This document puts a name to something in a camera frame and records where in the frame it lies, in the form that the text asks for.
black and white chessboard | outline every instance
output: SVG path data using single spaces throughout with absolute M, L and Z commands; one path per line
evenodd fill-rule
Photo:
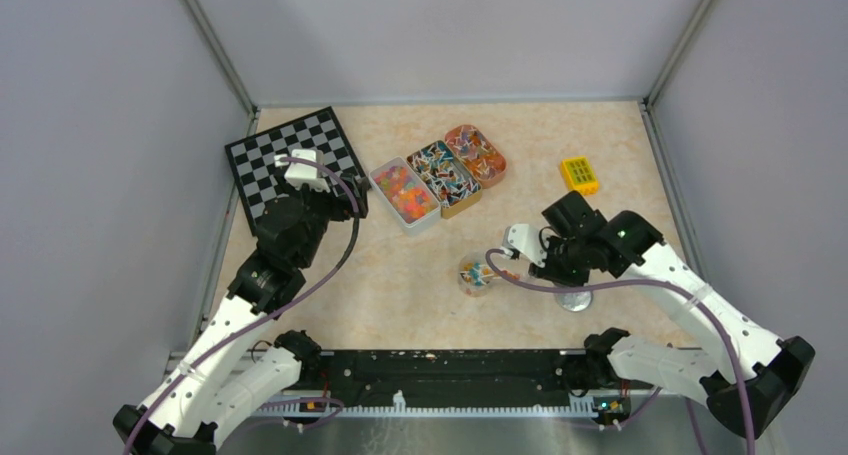
M 365 177 L 331 107 L 231 143 L 225 150 L 251 233 L 256 231 L 265 203 L 283 196 L 272 176 L 274 155 L 288 155 L 297 148 L 317 148 L 323 153 L 324 165 L 338 175 L 351 174 L 357 181 Z M 329 182 L 334 194 L 343 193 L 335 182 Z

white wall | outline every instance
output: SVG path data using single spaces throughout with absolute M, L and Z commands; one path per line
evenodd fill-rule
M 247 115 L 179 0 L 0 0 L 0 453 L 116 454 L 184 346 Z
M 259 105 L 641 97 L 699 0 L 200 0 Z
M 846 0 L 720 0 L 659 122 L 715 286 L 817 350 L 789 444 L 844 453 Z

silver disc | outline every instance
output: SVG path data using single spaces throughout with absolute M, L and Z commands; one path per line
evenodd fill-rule
M 592 292 L 555 293 L 554 300 L 570 312 L 581 312 L 592 304 Z

marble pattern surface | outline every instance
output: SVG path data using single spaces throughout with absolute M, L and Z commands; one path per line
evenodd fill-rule
M 262 110 L 258 130 L 314 108 Z M 479 203 L 414 237 L 369 194 L 371 213 L 348 263 L 320 291 L 267 331 L 307 333 L 325 348 L 579 348 L 591 333 L 619 327 L 658 343 L 693 340 L 636 290 L 595 294 L 584 312 L 559 307 L 553 295 L 501 284 L 469 297 L 457 284 L 460 260 L 500 245 L 514 223 L 546 225 L 541 211 L 566 193 L 558 171 L 568 157 L 586 156 L 601 183 L 588 198 L 607 218 L 629 209 L 656 226 L 678 253 L 679 239 L 635 102 L 526 103 L 334 107 L 366 171 L 404 157 L 460 124 L 474 124 L 507 158 L 508 173 Z M 253 251 L 243 209 L 234 213 L 215 307 L 239 265 Z M 307 286 L 338 260 L 350 223 L 333 223 Z M 605 274 L 591 281 L 605 281 Z

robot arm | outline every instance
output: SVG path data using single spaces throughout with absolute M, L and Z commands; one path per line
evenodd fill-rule
M 294 158 L 320 163 L 314 150 L 294 150 Z M 298 381 L 304 363 L 320 353 L 305 334 L 289 332 L 251 369 L 225 384 L 241 356 L 272 321 L 236 338 L 194 366 L 233 333 L 289 304 L 306 283 L 308 268 L 330 221 L 353 216 L 351 202 L 335 197 L 320 174 L 305 164 L 282 166 L 275 175 L 288 195 L 266 204 L 257 226 L 256 251 L 239 268 L 218 311 L 177 368 L 139 406 L 124 405 L 113 425 L 127 440 L 154 400 L 177 377 L 184 377 L 140 428 L 133 441 L 138 455 L 206 455 L 274 393 Z M 367 215 L 365 186 L 342 177 Z
M 504 253 L 529 259 L 531 275 L 577 287 L 588 281 L 590 270 L 598 269 L 620 280 L 669 282 L 693 295 L 687 300 L 660 286 L 637 286 L 695 338 L 700 350 L 659 346 L 624 330 L 609 329 L 584 343 L 587 355 L 595 357 L 597 372 L 686 396 L 705 405 L 740 436 L 744 436 L 744 425 L 739 383 L 747 388 L 756 437 L 798 391 L 815 355 L 813 348 L 801 337 L 783 340 L 736 310 L 692 272 L 642 217 L 625 211 L 607 221 L 577 192 L 542 214 L 555 235 L 543 237 L 543 232 L 524 224 L 507 228 L 504 235 Z M 736 380 L 718 331 L 697 304 L 707 308 L 727 332 L 743 380 Z

